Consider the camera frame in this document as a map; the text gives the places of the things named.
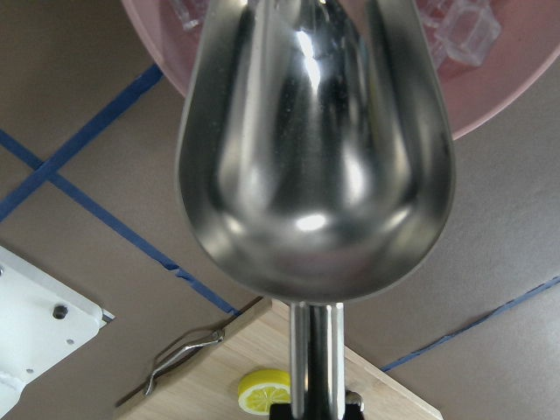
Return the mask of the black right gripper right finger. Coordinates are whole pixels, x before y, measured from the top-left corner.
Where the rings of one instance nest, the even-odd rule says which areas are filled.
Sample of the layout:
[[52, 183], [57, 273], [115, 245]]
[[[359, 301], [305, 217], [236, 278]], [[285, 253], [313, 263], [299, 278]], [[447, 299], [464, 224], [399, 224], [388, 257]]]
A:
[[364, 420], [365, 405], [360, 394], [347, 390], [345, 393], [345, 404], [344, 420]]

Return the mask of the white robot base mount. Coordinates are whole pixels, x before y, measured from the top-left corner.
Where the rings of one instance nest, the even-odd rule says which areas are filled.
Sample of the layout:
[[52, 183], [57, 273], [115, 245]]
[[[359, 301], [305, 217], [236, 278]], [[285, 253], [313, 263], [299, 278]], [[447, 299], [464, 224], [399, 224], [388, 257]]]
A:
[[1, 248], [1, 415], [26, 385], [88, 343], [115, 316]]

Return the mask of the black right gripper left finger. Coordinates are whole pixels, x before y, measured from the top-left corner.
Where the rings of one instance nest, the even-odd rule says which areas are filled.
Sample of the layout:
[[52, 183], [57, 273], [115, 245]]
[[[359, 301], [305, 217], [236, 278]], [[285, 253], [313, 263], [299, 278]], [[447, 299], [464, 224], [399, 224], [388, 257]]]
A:
[[269, 420], [293, 420], [291, 404], [271, 404], [269, 409]]

